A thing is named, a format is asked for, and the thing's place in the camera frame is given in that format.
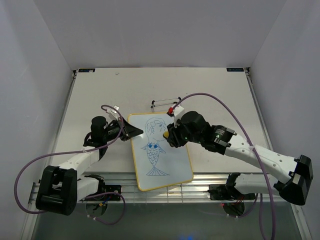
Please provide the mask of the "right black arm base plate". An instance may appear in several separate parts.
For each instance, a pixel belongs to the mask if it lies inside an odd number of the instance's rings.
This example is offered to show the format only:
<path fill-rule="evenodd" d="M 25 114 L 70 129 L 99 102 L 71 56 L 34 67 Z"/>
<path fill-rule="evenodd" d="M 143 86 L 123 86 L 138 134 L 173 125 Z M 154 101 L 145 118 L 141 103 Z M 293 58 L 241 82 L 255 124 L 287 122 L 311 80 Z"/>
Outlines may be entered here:
<path fill-rule="evenodd" d="M 207 192 L 210 200 L 234 201 L 242 197 L 239 191 L 233 188 L 228 189 L 224 184 L 210 184 Z"/>

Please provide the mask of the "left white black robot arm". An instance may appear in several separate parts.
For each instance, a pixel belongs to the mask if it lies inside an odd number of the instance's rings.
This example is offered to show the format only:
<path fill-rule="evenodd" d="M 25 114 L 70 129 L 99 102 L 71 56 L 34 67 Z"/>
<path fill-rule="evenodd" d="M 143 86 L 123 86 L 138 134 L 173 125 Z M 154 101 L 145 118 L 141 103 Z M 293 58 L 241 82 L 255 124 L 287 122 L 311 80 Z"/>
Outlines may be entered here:
<path fill-rule="evenodd" d="M 83 150 L 69 160 L 47 166 L 42 173 L 35 201 L 38 210 L 70 215 L 77 202 L 92 196 L 100 200 L 106 195 L 105 181 L 85 171 L 106 154 L 107 144 L 120 138 L 123 142 L 143 134 L 143 130 L 125 120 L 107 122 L 103 116 L 91 120 L 90 132 L 85 136 Z"/>

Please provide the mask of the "yellow black eraser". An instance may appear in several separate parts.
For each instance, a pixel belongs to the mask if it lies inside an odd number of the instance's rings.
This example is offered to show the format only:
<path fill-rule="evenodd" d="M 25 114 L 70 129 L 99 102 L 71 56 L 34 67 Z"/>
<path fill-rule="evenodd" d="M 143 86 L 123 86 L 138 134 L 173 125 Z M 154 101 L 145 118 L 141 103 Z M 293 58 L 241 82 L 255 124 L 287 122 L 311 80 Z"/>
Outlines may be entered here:
<path fill-rule="evenodd" d="M 168 137 L 169 137 L 169 133 L 166 131 L 166 132 L 164 132 L 163 133 L 163 137 L 165 138 L 165 139 L 167 139 Z"/>

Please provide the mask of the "yellow framed whiteboard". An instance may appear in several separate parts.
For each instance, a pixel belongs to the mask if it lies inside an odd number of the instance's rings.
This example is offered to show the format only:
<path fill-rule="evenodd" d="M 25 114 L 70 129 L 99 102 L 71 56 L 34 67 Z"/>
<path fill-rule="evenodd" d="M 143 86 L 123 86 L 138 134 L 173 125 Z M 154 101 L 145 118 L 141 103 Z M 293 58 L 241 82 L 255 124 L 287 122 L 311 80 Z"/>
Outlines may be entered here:
<path fill-rule="evenodd" d="M 194 178 L 192 162 L 186 146 L 171 147 L 163 134 L 173 119 L 164 112 L 136 113 L 128 123 L 143 130 L 131 142 L 137 187 L 142 192 L 177 184 Z"/>

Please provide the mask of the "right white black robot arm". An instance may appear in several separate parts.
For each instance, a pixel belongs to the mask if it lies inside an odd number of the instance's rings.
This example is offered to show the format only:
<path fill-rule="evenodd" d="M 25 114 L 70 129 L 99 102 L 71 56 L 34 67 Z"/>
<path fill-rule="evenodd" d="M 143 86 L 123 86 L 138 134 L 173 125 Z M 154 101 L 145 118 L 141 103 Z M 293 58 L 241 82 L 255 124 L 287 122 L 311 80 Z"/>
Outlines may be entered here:
<path fill-rule="evenodd" d="M 266 171 L 266 176 L 231 173 L 226 184 L 211 191 L 215 198 L 232 200 L 255 193 L 271 193 L 291 204 L 305 205 L 313 180 L 309 157 L 286 156 L 251 145 L 230 128 L 210 125 L 196 111 L 170 108 L 167 114 L 173 118 L 173 123 L 168 125 L 163 136 L 171 147 L 183 147 L 189 142 L 199 144 L 209 152 L 232 157 Z"/>

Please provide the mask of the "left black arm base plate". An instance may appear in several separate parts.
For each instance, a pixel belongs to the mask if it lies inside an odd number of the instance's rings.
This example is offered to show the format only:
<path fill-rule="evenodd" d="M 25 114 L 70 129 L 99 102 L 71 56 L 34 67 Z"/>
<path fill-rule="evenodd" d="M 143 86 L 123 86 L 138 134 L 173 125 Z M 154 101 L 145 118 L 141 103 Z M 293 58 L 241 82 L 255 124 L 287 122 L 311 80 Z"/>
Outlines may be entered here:
<path fill-rule="evenodd" d="M 122 193 L 121 185 L 105 185 L 104 190 L 99 193 L 95 193 L 84 198 L 86 201 L 120 201 Z"/>

